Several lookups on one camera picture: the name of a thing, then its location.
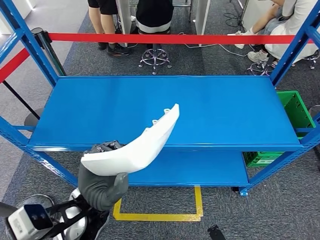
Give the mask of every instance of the sitting person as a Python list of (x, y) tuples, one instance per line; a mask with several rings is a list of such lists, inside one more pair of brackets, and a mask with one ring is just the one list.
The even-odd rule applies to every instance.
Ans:
[[(266, 14), (257, 21), (247, 32), (240, 31), (228, 35), (295, 35), (307, 18), (317, 0), (272, 0), (275, 2)], [(235, 44), (239, 49), (244, 44)], [(265, 50), (251, 51), (248, 57), (253, 62), (266, 62), (268, 52), (280, 59), (288, 44), (266, 44)], [(312, 43), (304, 47), (295, 60), (306, 58), (314, 54), (318, 48)]]
[(170, 28), (173, 13), (172, 0), (139, 0), (136, 22), (142, 32), (164, 32)]

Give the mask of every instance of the yellow floor tape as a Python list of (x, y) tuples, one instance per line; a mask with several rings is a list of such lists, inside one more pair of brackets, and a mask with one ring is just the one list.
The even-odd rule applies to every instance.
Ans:
[(202, 190), (194, 187), (196, 214), (153, 214), (153, 213), (121, 213), (122, 200), (114, 205), (113, 217), (117, 221), (148, 221), (148, 222), (200, 222), (204, 216)]

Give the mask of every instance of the black shorts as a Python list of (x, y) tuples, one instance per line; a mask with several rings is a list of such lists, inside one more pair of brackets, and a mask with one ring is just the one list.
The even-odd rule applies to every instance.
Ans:
[(118, 14), (118, 7), (115, 0), (88, 0), (91, 8), (100, 8), (100, 12), (103, 15)]

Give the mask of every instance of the stool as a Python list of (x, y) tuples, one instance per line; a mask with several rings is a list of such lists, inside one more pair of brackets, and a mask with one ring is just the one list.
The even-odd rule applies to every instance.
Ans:
[[(141, 30), (138, 30), (139, 34), (170, 34), (171, 28), (165, 31), (155, 32), (155, 33), (147, 33)], [(171, 68), (171, 64), (169, 61), (169, 55), (168, 52), (162, 49), (161, 45), (153, 43), (152, 48), (147, 49), (141, 56), (141, 60), (140, 61), (139, 67), (142, 68), (143, 63), (153, 67), (152, 75), (156, 75), (156, 66), (160, 66), (167, 63), (167, 67), (168, 69)]]

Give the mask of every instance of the blue metal shelf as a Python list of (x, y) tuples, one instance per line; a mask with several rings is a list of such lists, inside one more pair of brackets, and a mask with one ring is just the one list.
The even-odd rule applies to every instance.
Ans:
[(149, 166), (129, 175), (131, 186), (248, 186), (239, 151), (162, 150)]
[[(315, 146), (315, 128), (297, 140), (275, 86), (311, 38), (320, 47), (320, 0), (271, 76), (58, 77), (12, 0), (0, 11), (14, 30), (0, 62), (19, 39), (54, 89), (30, 139), (0, 117), (0, 135), (77, 186), (77, 179), (40, 151), (83, 151), (93, 144), (128, 143), (179, 103), (180, 116), (165, 148), (129, 177), (134, 186), (232, 186), (242, 196)], [(242, 151), (285, 151), (248, 179)]]
[(165, 148), (301, 147), (270, 80), (260, 76), (63, 77), (28, 146), (63, 151), (115, 139), (127, 144), (175, 103), (180, 115)]

